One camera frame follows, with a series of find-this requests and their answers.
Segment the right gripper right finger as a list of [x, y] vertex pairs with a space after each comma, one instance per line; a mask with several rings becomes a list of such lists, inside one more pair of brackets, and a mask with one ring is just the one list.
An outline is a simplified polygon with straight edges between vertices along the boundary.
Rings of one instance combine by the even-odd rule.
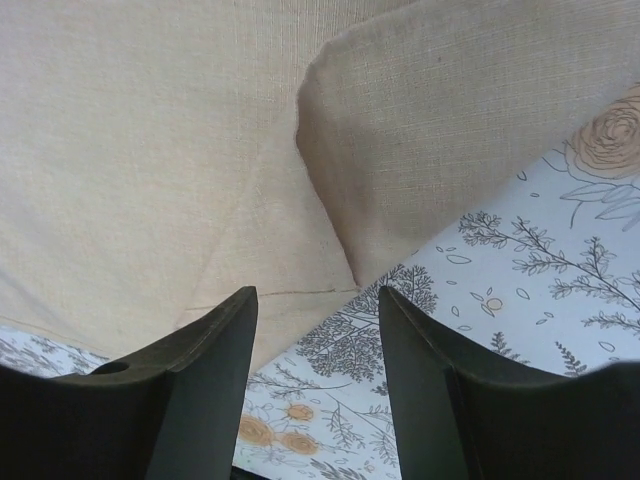
[[405, 479], [635, 479], [639, 366], [568, 378], [505, 358], [391, 287], [379, 328]]

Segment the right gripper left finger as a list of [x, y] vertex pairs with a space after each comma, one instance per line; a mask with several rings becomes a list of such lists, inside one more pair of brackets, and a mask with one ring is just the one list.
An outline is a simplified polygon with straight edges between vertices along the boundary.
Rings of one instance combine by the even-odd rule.
[[5, 479], [238, 479], [232, 464], [257, 326], [246, 286], [89, 374], [1, 370]]

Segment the beige linen napkin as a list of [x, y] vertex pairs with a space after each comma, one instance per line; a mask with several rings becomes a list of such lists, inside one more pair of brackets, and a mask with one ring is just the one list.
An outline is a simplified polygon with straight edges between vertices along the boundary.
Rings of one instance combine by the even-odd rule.
[[639, 78], [635, 1], [5, 1], [1, 321], [261, 365]]

